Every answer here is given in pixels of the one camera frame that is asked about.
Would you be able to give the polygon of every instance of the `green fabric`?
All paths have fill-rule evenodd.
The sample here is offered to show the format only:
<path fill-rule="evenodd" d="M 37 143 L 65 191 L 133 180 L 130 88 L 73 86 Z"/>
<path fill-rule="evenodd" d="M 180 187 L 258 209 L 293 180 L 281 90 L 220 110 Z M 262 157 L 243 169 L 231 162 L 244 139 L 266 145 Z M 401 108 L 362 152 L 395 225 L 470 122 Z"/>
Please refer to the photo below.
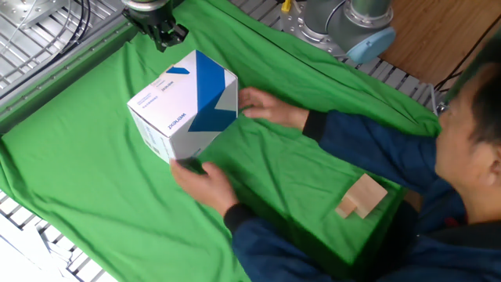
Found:
<path fill-rule="evenodd" d="M 365 114 L 432 136 L 435 116 L 407 96 L 338 63 L 222 0 L 175 10 L 190 33 L 165 53 L 145 36 L 106 59 L 2 137 L 1 189 L 46 219 L 122 281 L 248 281 L 214 211 L 175 184 L 143 143 L 127 101 L 168 66 L 199 49 L 255 86 L 303 107 Z M 366 219 L 334 208 L 364 172 L 331 157 L 297 130 L 239 117 L 203 153 L 239 198 L 272 221 L 329 273 L 361 273 L 404 190 Z"/>

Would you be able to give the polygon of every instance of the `hand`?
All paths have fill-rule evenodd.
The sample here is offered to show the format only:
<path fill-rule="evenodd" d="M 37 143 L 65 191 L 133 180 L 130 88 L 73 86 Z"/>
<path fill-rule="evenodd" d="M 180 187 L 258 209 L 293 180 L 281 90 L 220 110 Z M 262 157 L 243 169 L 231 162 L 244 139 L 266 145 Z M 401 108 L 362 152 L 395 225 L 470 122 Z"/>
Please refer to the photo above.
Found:
<path fill-rule="evenodd" d="M 206 162 L 202 168 L 206 175 L 198 175 L 171 160 L 171 173 L 180 187 L 195 201 L 215 209 L 225 216 L 229 208 L 239 201 L 225 173 L 217 165 Z"/>
<path fill-rule="evenodd" d="M 239 93 L 239 108 L 249 107 L 243 111 L 248 118 L 264 118 L 276 124 L 297 128 L 305 128 L 309 110 L 301 109 L 285 103 L 273 95 L 249 87 Z"/>

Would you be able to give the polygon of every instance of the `blue and white box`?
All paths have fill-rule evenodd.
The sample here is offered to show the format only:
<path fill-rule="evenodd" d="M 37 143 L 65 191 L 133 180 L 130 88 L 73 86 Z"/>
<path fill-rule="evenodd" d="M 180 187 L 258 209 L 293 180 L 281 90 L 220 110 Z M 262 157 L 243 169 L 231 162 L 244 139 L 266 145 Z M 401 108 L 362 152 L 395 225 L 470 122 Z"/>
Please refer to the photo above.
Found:
<path fill-rule="evenodd" d="M 167 163 L 196 157 L 238 116 L 238 78 L 199 51 L 127 103 L 142 138 Z"/>

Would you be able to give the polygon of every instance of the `light wood block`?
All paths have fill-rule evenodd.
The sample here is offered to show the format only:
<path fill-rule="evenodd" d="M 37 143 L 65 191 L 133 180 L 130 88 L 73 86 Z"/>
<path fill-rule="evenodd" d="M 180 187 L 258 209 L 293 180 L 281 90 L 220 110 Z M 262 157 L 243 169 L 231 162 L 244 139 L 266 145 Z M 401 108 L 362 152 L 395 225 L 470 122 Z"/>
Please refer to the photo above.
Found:
<path fill-rule="evenodd" d="M 386 196 L 387 191 L 367 174 L 362 177 L 346 192 L 343 201 L 337 206 L 336 212 L 346 218 L 355 211 L 361 218 L 365 218 Z"/>
<path fill-rule="evenodd" d="M 356 204 L 350 201 L 348 198 L 343 198 L 341 203 L 337 206 L 336 212 L 343 218 L 346 219 L 355 209 Z"/>

